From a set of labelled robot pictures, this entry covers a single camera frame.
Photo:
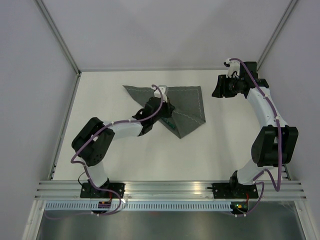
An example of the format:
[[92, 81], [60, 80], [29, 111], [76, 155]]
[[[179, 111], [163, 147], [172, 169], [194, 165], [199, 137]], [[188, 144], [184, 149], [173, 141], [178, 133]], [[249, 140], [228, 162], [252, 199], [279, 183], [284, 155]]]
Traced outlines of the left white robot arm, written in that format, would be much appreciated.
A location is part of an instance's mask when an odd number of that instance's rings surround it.
[[93, 117], [86, 123], [71, 143], [75, 154], [70, 162], [83, 166], [94, 195], [104, 198], [109, 193], [109, 178], [103, 170], [102, 161], [111, 143], [118, 139], [147, 134], [157, 121], [170, 118], [174, 110], [175, 107], [169, 99], [153, 96], [129, 119], [104, 122]]

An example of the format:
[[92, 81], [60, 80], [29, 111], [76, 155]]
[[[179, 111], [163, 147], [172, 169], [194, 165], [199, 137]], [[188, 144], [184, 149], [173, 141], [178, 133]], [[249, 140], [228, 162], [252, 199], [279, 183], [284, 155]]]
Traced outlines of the grey cloth napkin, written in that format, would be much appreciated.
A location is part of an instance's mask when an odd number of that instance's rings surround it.
[[[136, 120], [146, 118], [145, 104], [151, 97], [154, 97], [154, 90], [149, 87], [135, 87], [130, 85], [125, 85], [124, 88], [132, 99], [142, 106], [133, 118]], [[168, 87], [166, 95], [168, 101], [175, 107], [172, 112], [172, 117], [168, 118], [168, 120], [175, 125], [175, 130], [166, 125], [162, 121], [162, 118], [156, 122], [160, 122], [176, 137], [182, 139], [206, 123], [202, 89], [200, 86]], [[154, 124], [147, 124], [143, 121], [141, 123], [142, 131], [139, 135], [143, 136], [150, 132]]]

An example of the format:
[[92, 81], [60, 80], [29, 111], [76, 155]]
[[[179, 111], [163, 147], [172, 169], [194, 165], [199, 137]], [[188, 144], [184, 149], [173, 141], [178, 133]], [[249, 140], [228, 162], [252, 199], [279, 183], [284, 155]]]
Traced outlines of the metal fork with green handle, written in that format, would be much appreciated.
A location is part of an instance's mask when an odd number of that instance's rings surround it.
[[161, 120], [162, 120], [166, 125], [168, 125], [171, 129], [173, 129], [173, 130], [176, 129], [176, 126], [175, 126], [173, 123], [171, 123], [167, 118], [162, 117]]

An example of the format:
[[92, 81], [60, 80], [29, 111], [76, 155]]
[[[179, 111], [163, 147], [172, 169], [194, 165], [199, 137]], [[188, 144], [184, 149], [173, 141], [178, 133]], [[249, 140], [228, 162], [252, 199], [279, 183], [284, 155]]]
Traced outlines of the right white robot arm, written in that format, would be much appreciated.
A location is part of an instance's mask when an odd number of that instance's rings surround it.
[[212, 185], [214, 198], [257, 198], [258, 179], [264, 174], [269, 175], [278, 192], [282, 183], [282, 167], [292, 159], [299, 131], [281, 117], [272, 100], [268, 82], [259, 78], [256, 62], [228, 58], [224, 65], [228, 72], [218, 76], [212, 97], [233, 98], [242, 94], [255, 112], [260, 131], [252, 144], [247, 164], [236, 170], [228, 183]]

